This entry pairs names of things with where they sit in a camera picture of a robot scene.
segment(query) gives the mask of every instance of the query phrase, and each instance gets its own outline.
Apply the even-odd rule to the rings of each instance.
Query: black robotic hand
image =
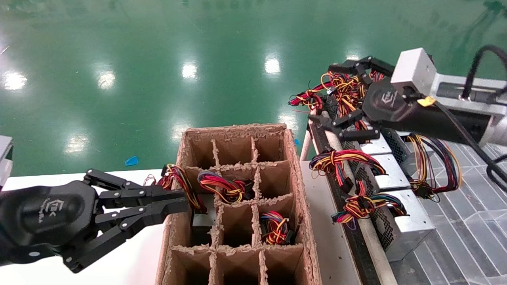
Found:
[[[109,191],[98,195],[92,186]],[[62,256],[78,273],[144,227],[187,210],[182,189],[141,186],[96,169],[83,181],[0,192],[0,266]]]

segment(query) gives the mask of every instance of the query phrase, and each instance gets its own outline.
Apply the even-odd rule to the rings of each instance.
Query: white table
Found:
[[[148,174],[158,175],[160,169],[109,172],[141,184]],[[58,174],[11,177],[2,191],[36,185],[56,186],[82,180],[84,174]],[[138,285],[154,284],[157,272],[163,225],[143,229],[133,239],[90,265],[79,274],[72,273],[61,257],[35,263],[0,267],[0,283],[15,285]]]
[[[343,229],[333,225],[330,215],[336,212],[326,179],[311,178],[308,161],[301,162],[305,188],[310,203],[312,226],[317,242],[323,285],[359,284]],[[142,185],[148,174],[157,176],[159,169],[109,172]],[[3,191],[36,185],[56,186],[81,180],[84,174],[58,174],[11,177]],[[133,239],[95,262],[79,274],[72,273],[61,257],[51,257],[24,265],[0,267],[1,284],[37,285],[138,285],[154,284],[157,272],[163,225],[143,229]]]

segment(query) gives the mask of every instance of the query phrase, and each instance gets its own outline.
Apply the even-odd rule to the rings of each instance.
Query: yellow tag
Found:
[[[426,96],[426,98],[424,99],[418,99],[417,102],[423,106],[423,107],[428,107],[428,106],[431,106],[433,105],[433,103],[435,103],[435,98],[433,97],[429,97],[429,96]]]

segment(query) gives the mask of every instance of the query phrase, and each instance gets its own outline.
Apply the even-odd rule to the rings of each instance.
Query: blue scrap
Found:
[[[125,160],[125,166],[132,166],[139,163],[139,159],[137,158],[137,155],[134,155],[133,157]]]

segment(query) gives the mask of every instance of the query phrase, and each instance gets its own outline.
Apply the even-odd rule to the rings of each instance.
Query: ventilation grille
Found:
[[[342,148],[344,150],[355,149],[355,145],[353,142],[343,141]],[[357,161],[349,161],[349,166],[352,173],[354,173],[354,178],[356,180],[362,180],[365,184],[366,195],[372,196],[376,194],[375,187],[366,172],[365,166]],[[393,228],[389,219],[387,218],[385,212],[380,209],[374,211],[370,215],[370,218],[372,219],[373,226],[375,227],[375,231],[377,232],[382,247],[384,250],[387,250],[394,241],[394,237],[392,235]]]
[[[394,155],[396,162],[399,165],[402,165],[407,159],[407,152],[405,150],[406,146],[400,136],[396,133],[396,131],[386,128],[382,128],[381,133],[391,148],[392,155]]]

